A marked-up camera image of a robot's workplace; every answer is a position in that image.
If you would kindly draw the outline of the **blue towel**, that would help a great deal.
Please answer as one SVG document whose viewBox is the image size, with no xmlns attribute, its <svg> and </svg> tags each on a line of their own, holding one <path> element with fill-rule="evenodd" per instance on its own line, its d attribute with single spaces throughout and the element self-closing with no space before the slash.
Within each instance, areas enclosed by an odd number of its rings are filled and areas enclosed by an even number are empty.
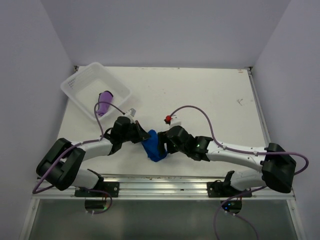
<svg viewBox="0 0 320 240">
<path fill-rule="evenodd" d="M 147 132 L 150 135 L 150 138 L 143 140 L 141 142 L 147 157 L 153 162 L 159 162 L 167 157 L 168 153 L 165 150 L 164 153 L 160 153 L 158 150 L 158 134 L 155 130 L 151 129 Z"/>
</svg>

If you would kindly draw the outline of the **purple towel black trim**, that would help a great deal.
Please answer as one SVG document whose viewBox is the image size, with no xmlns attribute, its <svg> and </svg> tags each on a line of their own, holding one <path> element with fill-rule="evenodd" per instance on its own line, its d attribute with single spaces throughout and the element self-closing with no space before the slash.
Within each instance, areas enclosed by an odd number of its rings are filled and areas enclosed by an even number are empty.
<svg viewBox="0 0 320 240">
<path fill-rule="evenodd" d="M 110 91 L 104 91 L 99 94 L 98 107 L 96 113 L 99 117 L 102 117 L 109 110 L 109 103 L 112 103 L 114 95 Z"/>
</svg>

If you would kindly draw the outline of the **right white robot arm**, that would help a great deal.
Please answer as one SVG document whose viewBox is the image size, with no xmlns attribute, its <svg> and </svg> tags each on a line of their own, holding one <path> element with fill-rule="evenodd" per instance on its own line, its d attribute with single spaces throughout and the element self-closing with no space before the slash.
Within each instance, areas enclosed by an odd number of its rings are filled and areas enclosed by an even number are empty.
<svg viewBox="0 0 320 240">
<path fill-rule="evenodd" d="M 157 134 L 160 154 L 181 152 L 194 161 L 226 162 L 247 167 L 245 171 L 229 171 L 224 181 L 209 187 L 219 197 L 232 197 L 252 188 L 268 187 L 289 194 L 292 190 L 296 161 L 285 154 L 278 144 L 268 147 L 244 147 L 231 151 L 227 145 L 217 145 L 211 137 L 192 136 L 182 126 L 174 126 Z"/>
</svg>

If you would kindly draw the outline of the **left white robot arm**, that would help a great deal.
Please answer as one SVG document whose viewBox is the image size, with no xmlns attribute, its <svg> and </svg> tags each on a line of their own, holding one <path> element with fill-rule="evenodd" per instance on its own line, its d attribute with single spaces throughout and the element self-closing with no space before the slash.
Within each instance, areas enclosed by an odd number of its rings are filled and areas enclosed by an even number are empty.
<svg viewBox="0 0 320 240">
<path fill-rule="evenodd" d="M 64 191 L 70 186 L 86 188 L 92 196 L 103 193 L 104 184 L 93 172 L 84 175 L 84 183 L 75 183 L 80 176 L 83 161 L 101 156 L 110 156 L 119 151 L 126 142 L 134 144 L 148 140 L 151 137 L 136 121 L 126 116 L 120 116 L 113 127 L 106 130 L 99 139 L 73 143 L 65 138 L 59 138 L 49 149 L 36 168 L 40 181 L 47 181 L 53 187 Z"/>
</svg>

